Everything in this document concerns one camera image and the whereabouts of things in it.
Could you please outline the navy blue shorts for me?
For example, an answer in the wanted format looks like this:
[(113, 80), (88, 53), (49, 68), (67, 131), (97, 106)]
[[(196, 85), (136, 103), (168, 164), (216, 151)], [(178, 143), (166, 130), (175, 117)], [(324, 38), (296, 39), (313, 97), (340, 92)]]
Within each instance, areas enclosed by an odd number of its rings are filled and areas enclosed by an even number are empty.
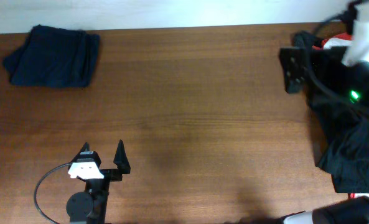
[(98, 34), (37, 25), (2, 64), (12, 85), (85, 88), (95, 71), (99, 48)]

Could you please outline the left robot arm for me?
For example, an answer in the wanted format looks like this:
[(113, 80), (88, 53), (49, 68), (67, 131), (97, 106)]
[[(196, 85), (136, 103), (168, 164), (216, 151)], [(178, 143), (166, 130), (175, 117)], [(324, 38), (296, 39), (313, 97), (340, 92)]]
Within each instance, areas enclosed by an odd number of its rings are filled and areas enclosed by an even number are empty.
[(73, 194), (67, 201), (70, 223), (105, 224), (110, 183), (121, 182), (131, 172), (124, 142), (119, 141), (113, 163), (114, 169), (100, 169), (101, 159), (86, 142), (71, 160), (68, 174), (85, 183), (85, 189)]

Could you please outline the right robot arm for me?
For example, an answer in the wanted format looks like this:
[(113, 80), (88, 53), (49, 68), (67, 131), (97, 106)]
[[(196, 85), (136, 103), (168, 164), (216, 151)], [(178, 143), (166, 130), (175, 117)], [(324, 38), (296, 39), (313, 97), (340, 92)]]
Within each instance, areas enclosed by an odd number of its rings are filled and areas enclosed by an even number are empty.
[(349, 199), (277, 223), (369, 223), (369, 1), (351, 2), (333, 20), (345, 24), (345, 39), (318, 38), (323, 21), (296, 33), (279, 59), (286, 92), (306, 93), (327, 140), (317, 167)]

